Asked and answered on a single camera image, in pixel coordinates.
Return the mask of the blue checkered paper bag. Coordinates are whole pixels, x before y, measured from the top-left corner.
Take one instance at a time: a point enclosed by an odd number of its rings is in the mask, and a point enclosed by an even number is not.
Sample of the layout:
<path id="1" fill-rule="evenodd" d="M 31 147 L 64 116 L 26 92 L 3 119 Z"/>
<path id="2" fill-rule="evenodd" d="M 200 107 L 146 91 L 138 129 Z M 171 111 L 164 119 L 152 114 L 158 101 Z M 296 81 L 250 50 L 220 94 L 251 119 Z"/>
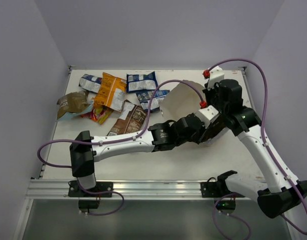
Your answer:
<path id="1" fill-rule="evenodd" d="M 161 115 L 164 120 L 174 120 L 177 121 L 182 117 L 185 117 L 191 113 L 195 113 L 200 109 L 200 97 L 198 93 L 201 94 L 202 98 L 205 99 L 205 94 L 203 93 L 204 86 L 200 83 L 186 80 L 186 84 L 178 83 L 160 102 L 159 108 Z M 203 142 L 206 146 L 211 146 L 214 142 L 223 137 L 229 129 L 226 127 L 223 129 L 218 136 Z"/>

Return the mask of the blue kettle chip bag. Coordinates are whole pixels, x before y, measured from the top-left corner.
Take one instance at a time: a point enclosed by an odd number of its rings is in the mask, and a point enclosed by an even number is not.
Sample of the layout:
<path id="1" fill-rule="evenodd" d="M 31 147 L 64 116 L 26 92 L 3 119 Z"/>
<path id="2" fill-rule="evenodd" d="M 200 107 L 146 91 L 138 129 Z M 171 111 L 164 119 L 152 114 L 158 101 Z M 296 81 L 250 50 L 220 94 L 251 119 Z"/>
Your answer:
<path id="1" fill-rule="evenodd" d="M 144 111 L 147 111 L 149 108 L 149 102 L 152 98 L 153 92 L 153 90 L 143 90 L 136 93 L 139 104 Z M 170 90 L 157 90 L 155 92 L 150 105 L 151 112 L 155 112 L 160 109 L 160 103 L 164 100 L 169 92 Z"/>

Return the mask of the dark brown chip bag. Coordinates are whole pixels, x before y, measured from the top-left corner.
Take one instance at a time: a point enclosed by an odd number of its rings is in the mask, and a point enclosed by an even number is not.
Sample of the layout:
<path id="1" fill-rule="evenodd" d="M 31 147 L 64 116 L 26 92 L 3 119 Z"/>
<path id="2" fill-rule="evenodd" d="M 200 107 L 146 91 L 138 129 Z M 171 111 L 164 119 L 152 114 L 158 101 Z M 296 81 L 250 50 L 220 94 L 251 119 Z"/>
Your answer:
<path id="1" fill-rule="evenodd" d="M 124 101 L 123 111 L 107 136 L 116 136 L 138 132 L 145 122 L 147 112 L 140 105 L 129 100 Z"/>

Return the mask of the blue white chip bag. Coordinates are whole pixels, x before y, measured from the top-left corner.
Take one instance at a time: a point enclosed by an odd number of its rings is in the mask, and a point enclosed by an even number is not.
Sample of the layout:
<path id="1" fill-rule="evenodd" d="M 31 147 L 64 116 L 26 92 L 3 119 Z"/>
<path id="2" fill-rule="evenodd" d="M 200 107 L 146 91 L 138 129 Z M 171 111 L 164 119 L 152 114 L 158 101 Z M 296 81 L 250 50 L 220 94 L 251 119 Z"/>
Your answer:
<path id="1" fill-rule="evenodd" d="M 126 92 L 128 94 L 143 90 L 155 90 L 158 86 L 155 71 L 149 74 L 127 74 L 126 80 Z"/>

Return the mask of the orange chip bag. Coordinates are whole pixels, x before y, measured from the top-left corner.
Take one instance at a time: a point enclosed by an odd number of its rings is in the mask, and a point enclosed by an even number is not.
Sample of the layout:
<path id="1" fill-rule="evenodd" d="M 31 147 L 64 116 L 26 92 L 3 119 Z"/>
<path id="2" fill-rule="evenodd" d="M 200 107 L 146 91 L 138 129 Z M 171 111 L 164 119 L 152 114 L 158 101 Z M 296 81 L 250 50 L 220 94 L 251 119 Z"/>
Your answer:
<path id="1" fill-rule="evenodd" d="M 124 108 L 127 81 L 106 72 L 102 73 L 100 89 L 94 98 L 93 107 L 107 107 L 117 112 Z"/>

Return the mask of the colourful fruit candy bag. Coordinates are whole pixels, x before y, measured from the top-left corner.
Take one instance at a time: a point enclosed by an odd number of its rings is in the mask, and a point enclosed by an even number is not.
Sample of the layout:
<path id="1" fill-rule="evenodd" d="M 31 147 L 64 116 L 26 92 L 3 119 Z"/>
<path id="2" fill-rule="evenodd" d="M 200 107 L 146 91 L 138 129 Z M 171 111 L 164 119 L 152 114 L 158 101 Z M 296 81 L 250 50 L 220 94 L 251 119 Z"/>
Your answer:
<path id="1" fill-rule="evenodd" d="M 93 107 L 91 112 L 82 114 L 80 117 L 90 119 L 102 125 L 113 112 L 114 110 L 107 106 L 101 106 L 96 108 Z"/>

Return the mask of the navy white snack bag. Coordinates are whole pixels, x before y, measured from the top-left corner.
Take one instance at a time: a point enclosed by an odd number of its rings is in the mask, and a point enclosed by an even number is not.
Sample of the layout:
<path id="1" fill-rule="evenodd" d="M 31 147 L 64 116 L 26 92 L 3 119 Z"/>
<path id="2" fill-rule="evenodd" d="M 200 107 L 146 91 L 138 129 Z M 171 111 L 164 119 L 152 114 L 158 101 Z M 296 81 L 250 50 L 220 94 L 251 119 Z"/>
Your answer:
<path id="1" fill-rule="evenodd" d="M 84 74 L 79 80 L 79 86 L 84 90 L 97 94 L 101 88 L 102 78 L 90 74 Z"/>

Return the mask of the olive brown snack bag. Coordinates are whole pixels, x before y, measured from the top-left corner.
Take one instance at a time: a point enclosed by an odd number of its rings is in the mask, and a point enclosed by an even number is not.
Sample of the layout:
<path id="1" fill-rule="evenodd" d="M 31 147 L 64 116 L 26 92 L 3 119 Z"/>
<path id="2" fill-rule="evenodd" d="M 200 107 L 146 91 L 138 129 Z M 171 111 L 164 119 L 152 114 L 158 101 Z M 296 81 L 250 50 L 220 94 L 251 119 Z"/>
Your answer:
<path id="1" fill-rule="evenodd" d="M 88 100 L 86 90 L 68 93 L 57 100 L 57 121 L 70 120 L 74 117 L 87 114 L 93 109 L 93 100 Z"/>

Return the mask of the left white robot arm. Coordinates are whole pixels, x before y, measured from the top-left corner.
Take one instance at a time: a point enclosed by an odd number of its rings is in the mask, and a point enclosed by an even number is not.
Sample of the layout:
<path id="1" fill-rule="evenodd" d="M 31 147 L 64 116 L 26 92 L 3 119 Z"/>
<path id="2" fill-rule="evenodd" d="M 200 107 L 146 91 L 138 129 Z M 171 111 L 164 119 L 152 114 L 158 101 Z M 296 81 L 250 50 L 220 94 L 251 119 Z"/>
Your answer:
<path id="1" fill-rule="evenodd" d="M 69 147 L 72 176 L 84 195 L 93 196 L 98 189 L 96 162 L 130 153 L 171 151 L 187 142 L 200 144 L 210 123 L 192 113 L 178 121 L 156 123 L 143 132 L 91 136 L 89 131 L 83 131 Z"/>

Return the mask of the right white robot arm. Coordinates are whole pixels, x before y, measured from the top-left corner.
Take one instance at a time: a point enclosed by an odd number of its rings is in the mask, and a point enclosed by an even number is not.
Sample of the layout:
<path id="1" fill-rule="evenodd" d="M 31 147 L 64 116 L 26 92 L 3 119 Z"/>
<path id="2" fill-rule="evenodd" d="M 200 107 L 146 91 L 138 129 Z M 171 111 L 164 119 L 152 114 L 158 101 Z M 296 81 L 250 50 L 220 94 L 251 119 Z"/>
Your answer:
<path id="1" fill-rule="evenodd" d="M 307 180 L 300 180 L 272 146 L 255 110 L 243 104 L 239 82 L 209 80 L 204 86 L 208 105 L 219 111 L 225 126 L 247 148 L 264 177 L 264 182 L 260 182 L 227 171 L 217 177 L 218 194 L 225 197 L 237 193 L 247 197 L 257 202 L 271 219 L 298 206 L 307 196 Z"/>

